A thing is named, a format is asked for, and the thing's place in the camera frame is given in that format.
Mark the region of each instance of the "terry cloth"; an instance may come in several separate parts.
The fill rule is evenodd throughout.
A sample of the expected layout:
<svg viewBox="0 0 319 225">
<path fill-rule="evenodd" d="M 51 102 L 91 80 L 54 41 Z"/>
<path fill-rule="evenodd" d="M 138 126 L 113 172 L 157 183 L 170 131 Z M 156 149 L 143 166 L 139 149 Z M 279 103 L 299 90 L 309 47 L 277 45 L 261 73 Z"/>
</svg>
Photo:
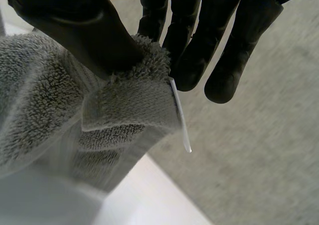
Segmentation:
<svg viewBox="0 0 319 225">
<path fill-rule="evenodd" d="M 0 38 L 0 176 L 37 161 L 108 192 L 180 129 L 167 51 L 133 38 L 143 61 L 109 81 L 45 35 Z"/>
</svg>

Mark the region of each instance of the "gloved hand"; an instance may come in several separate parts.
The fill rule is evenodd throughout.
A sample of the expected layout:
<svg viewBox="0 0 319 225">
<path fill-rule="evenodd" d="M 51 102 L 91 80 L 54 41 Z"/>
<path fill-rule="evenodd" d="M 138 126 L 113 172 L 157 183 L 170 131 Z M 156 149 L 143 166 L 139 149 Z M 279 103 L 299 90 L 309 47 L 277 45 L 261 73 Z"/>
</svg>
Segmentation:
<svg viewBox="0 0 319 225">
<path fill-rule="evenodd" d="M 106 79 L 143 58 L 109 0 L 8 0 L 17 14 Z"/>
<path fill-rule="evenodd" d="M 194 29 L 200 0 L 171 0 L 173 12 L 163 47 L 171 56 L 171 76 L 180 91 L 192 90 L 209 64 L 227 23 L 235 23 L 224 52 L 205 85 L 208 99 L 232 99 L 245 65 L 260 36 L 282 12 L 288 0 L 202 0 L 199 24 Z M 165 23 L 168 0 L 141 0 L 143 17 L 139 33 L 158 41 Z"/>
</svg>

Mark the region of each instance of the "white surface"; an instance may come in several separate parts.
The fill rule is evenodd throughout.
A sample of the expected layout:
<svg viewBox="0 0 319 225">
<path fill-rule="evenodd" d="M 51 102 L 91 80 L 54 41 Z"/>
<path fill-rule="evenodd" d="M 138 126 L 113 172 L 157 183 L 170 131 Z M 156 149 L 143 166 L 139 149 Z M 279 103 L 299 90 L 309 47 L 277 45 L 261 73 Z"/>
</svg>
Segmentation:
<svg viewBox="0 0 319 225">
<path fill-rule="evenodd" d="M 7 34 L 27 30 L 6 24 Z M 0 225 L 211 225 L 145 155 L 106 198 L 27 168 L 0 180 Z"/>
</svg>

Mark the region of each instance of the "white label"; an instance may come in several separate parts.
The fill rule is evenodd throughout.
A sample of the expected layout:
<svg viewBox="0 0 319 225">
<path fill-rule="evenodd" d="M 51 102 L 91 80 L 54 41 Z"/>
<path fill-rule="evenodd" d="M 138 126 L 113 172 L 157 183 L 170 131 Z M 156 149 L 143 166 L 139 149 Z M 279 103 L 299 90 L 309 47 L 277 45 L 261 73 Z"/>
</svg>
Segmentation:
<svg viewBox="0 0 319 225">
<path fill-rule="evenodd" d="M 175 100 L 177 103 L 177 109 L 178 109 L 178 113 L 179 113 L 179 117 L 180 117 L 180 121 L 181 121 L 182 132 L 183 132 L 184 147 L 188 153 L 191 153 L 191 147 L 190 147 L 187 127 L 186 127 L 185 117 L 184 117 L 183 110 L 181 108 L 181 103 L 180 103 L 180 99 L 178 96 L 175 80 L 172 77 L 170 77 L 169 81 L 170 81 L 170 85 L 173 89 L 173 93 L 174 93 Z"/>
</svg>

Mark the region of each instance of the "folded towel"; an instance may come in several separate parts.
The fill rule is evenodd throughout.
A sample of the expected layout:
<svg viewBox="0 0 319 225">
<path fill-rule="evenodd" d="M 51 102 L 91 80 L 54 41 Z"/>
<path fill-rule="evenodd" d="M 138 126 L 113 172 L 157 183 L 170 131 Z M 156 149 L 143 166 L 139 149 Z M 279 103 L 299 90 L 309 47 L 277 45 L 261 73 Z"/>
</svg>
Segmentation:
<svg viewBox="0 0 319 225">
<path fill-rule="evenodd" d="M 42 168 L 112 190 L 160 139 L 180 129 L 158 43 L 102 81 L 49 37 L 0 38 L 0 176 Z"/>
</svg>

